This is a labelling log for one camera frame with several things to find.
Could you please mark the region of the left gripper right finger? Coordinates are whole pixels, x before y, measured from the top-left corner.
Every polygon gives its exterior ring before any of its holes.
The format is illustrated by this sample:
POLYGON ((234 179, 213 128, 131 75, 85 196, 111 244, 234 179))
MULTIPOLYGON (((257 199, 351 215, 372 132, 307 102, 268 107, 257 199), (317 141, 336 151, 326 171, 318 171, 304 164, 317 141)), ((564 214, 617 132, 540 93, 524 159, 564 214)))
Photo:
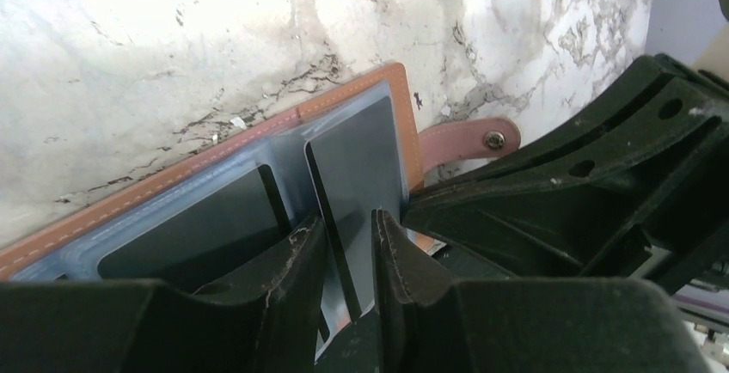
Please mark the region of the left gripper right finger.
POLYGON ((371 213, 383 372, 705 372, 670 298, 635 278, 459 278, 371 213))

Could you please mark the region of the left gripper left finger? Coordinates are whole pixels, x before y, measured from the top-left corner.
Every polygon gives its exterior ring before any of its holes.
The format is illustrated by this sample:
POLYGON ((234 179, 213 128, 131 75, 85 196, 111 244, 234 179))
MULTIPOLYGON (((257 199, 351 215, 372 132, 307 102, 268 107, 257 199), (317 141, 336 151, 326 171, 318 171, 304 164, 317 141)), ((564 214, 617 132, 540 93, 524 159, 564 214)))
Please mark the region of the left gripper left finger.
POLYGON ((327 235, 311 215, 193 294, 158 279, 4 282, 4 372, 311 372, 327 235))

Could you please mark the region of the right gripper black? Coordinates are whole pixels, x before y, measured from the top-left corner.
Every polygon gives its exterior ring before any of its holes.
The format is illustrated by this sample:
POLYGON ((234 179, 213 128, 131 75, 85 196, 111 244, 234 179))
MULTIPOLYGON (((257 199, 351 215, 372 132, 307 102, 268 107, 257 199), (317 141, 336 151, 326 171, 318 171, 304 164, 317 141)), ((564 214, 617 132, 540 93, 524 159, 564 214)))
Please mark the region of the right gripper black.
POLYGON ((674 293, 728 253, 728 89, 638 57, 550 133, 417 195, 403 223, 517 276, 674 293))

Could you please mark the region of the brown leather card holder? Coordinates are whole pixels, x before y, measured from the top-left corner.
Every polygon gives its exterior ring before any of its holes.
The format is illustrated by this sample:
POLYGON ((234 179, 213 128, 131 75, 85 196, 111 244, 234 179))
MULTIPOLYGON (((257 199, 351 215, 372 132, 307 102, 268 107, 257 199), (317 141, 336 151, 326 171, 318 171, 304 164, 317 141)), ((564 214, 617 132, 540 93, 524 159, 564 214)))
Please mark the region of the brown leather card holder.
MULTIPOLYGON (((401 171, 410 192, 426 172, 469 159, 496 158, 517 150, 518 127, 507 118, 450 122, 418 131, 402 64, 387 64, 233 135, 84 208, 1 252, 2 281, 100 281, 107 254, 261 165, 269 166, 291 227, 319 211, 305 159, 306 131, 360 97, 388 94, 393 103, 401 171)), ((316 350, 323 353, 337 330, 322 313, 316 350)))

